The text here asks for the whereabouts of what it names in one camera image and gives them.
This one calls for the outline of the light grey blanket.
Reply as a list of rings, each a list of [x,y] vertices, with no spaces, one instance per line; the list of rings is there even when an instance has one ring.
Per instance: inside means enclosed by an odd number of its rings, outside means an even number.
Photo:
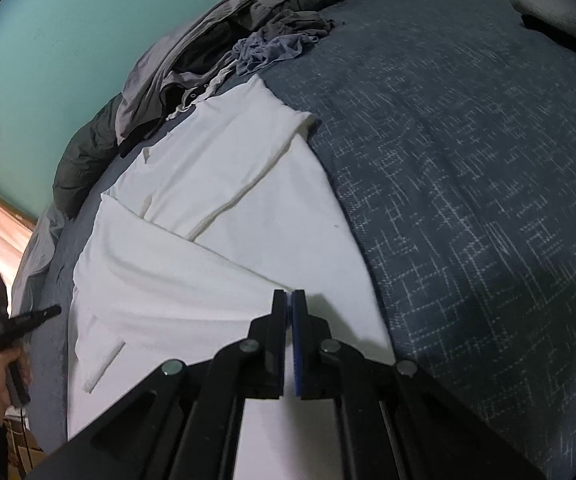
[[[54,203],[51,203],[38,219],[12,284],[12,314],[26,313],[38,307],[66,222],[65,214],[62,214]]]

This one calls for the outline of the dark grey rolled duvet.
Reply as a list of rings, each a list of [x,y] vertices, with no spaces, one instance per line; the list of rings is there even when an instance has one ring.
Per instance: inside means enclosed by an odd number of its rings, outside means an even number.
[[[344,0],[289,0],[279,12],[315,11],[321,15],[321,10],[342,1]],[[115,115],[120,101],[122,91],[74,134],[56,168],[52,187],[53,201],[56,208],[68,218],[78,214],[92,187],[115,156],[127,155],[139,142],[151,138],[155,131],[167,122],[166,116],[155,119],[135,129],[123,143],[118,143]]]

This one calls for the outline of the black and white garment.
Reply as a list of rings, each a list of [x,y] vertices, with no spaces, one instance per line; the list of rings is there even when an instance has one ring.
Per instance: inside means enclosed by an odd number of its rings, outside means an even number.
[[[198,87],[185,91],[181,96],[181,104],[177,105],[173,112],[166,116],[165,120],[172,120],[180,114],[188,112],[193,105],[214,96],[216,91],[222,87],[222,84],[235,72],[236,64],[236,61],[231,61],[221,68],[206,84],[200,84]]]

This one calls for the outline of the blue-grey crumpled garment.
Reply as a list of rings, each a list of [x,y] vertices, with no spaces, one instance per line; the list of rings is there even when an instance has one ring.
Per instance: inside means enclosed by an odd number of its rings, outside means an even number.
[[[231,50],[238,76],[253,74],[273,64],[293,60],[328,37],[335,21],[315,11],[284,10],[259,30],[240,39]]]

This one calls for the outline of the grey shirt pile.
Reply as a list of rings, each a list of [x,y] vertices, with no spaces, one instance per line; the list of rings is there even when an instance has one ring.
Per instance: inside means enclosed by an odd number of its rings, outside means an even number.
[[[237,41],[264,25],[289,0],[219,0],[193,22],[160,38],[129,72],[115,115],[118,143],[173,112],[230,62]]]

